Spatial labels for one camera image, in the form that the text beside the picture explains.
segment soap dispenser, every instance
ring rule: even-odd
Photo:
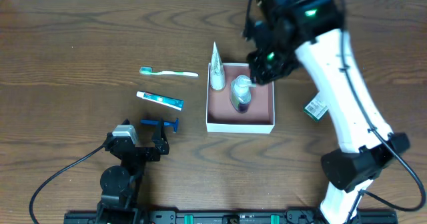
[[[256,87],[251,79],[245,75],[240,75],[232,81],[230,91],[230,101],[236,111],[239,113],[245,113],[249,109],[251,102],[251,91],[250,87]]]

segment green toothbrush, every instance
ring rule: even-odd
[[[157,73],[153,72],[153,67],[141,67],[139,73],[142,75],[183,75],[187,77],[198,77],[199,74],[188,71],[160,71]]]

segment blue toothpaste tube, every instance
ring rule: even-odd
[[[165,105],[167,107],[172,107],[174,109],[177,109],[178,111],[181,111],[182,107],[184,106],[184,101],[182,100],[170,97],[162,97],[161,95],[156,95],[145,91],[138,91],[136,93],[136,96],[148,101],[153,101],[155,103]]]

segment white box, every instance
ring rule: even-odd
[[[210,87],[210,67],[207,68],[206,129],[207,132],[263,133],[272,132],[274,113],[274,83],[251,87],[252,100],[248,112],[238,113],[230,102],[230,83],[239,75],[250,76],[246,63],[224,63],[226,87],[215,91]]]

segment wooden table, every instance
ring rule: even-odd
[[[336,149],[329,117],[316,123],[303,105],[316,94],[304,69],[276,81],[270,135],[207,133],[207,64],[216,41],[223,61],[253,50],[240,37],[248,0],[3,0],[0,4],[0,222],[30,223],[33,192],[52,174],[102,144],[124,119],[144,145],[143,117],[174,120],[168,156],[147,167],[141,203],[192,209],[316,206],[326,180],[320,157]],[[372,98],[412,142],[404,158],[427,183],[427,2],[347,0],[354,53]],[[254,15],[260,12],[254,9]],[[199,79],[146,77],[142,66],[188,70]],[[139,90],[185,100],[181,112],[138,99]],[[94,210],[99,178],[119,161],[101,151],[40,192],[41,223],[68,210]],[[370,190],[405,206],[419,193],[392,164]],[[365,197],[365,208],[384,207]],[[427,211],[399,213],[401,223]]]

